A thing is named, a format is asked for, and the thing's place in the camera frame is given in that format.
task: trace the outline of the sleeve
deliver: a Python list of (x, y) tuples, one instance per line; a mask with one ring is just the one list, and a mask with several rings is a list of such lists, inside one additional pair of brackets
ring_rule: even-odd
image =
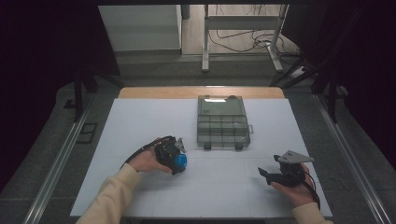
[(132, 200), (132, 190), (140, 181), (137, 171), (128, 164), (108, 177), (87, 211), (77, 223), (120, 223), (123, 212)]
[(291, 210), (299, 224), (332, 224), (324, 219), (316, 203), (307, 203)]

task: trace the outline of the white tabletop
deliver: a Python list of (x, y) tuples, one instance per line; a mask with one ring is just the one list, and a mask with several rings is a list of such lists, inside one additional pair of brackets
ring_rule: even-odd
[[(183, 173), (141, 174), (127, 217), (292, 217), (289, 200), (268, 186), (257, 167), (279, 173), (274, 155), (292, 150), (308, 156), (287, 99), (244, 99), (253, 126), (249, 147), (203, 150), (197, 146), (196, 99), (116, 99), (71, 216), (81, 216), (103, 181), (143, 145), (157, 137), (182, 137), (188, 164)], [(321, 212), (331, 217), (315, 169)]]

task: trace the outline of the gray carpet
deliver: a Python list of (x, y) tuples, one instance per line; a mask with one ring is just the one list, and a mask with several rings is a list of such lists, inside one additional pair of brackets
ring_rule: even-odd
[[(135, 63), (121, 64), (123, 77), (116, 79), (128, 86), (268, 86), (276, 75), (268, 60), (245, 60), (236, 62), (231, 59), (214, 60), (207, 74), (201, 73), (199, 59), (176, 63)], [(92, 155), (106, 124), (106, 118), (112, 102), (120, 89), (100, 77), (97, 77), (99, 91), (95, 94), (92, 110), (87, 117), (87, 129), (96, 130), (92, 136), (82, 133), (79, 143), (75, 144), (49, 204), (40, 223), (74, 223), (70, 217), (73, 202), (90, 165)], [(316, 159), (320, 183), (330, 204), (335, 223), (376, 223), (359, 187), (352, 178), (347, 162), (340, 153), (328, 126), (313, 99), (306, 80), (288, 90), (284, 90), (290, 100), (291, 108), (300, 127), (306, 147)], [(73, 109), (64, 109), (67, 100), (73, 99), (73, 85), (61, 88), (57, 96), (57, 105), (37, 138), (28, 157), (0, 195), (0, 223), (22, 223), (35, 198), (47, 171), (59, 148), (67, 136), (73, 118)], [(396, 221), (396, 173), (387, 163), (378, 148), (350, 117), (342, 100), (337, 102), (339, 125), (353, 146), (355, 153), (375, 186), (390, 219)], [(215, 221), (183, 220), (183, 223), (217, 223)], [(262, 220), (250, 220), (251, 223), (264, 223)], [(163, 220), (144, 220), (142, 223), (163, 223)], [(234, 220), (233, 223), (246, 223)], [(267, 224), (294, 223), (293, 220), (270, 219)]]

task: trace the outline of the blue round object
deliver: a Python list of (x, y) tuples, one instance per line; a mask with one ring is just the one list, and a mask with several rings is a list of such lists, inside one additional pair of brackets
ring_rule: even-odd
[(179, 154), (174, 158), (175, 165), (179, 168), (186, 168), (187, 166), (187, 157), (185, 154)]

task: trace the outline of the transparent plastic case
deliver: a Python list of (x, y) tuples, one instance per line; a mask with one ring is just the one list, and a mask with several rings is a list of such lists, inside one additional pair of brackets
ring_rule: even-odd
[(248, 119), (241, 96), (198, 97), (197, 142), (204, 149), (248, 147)]

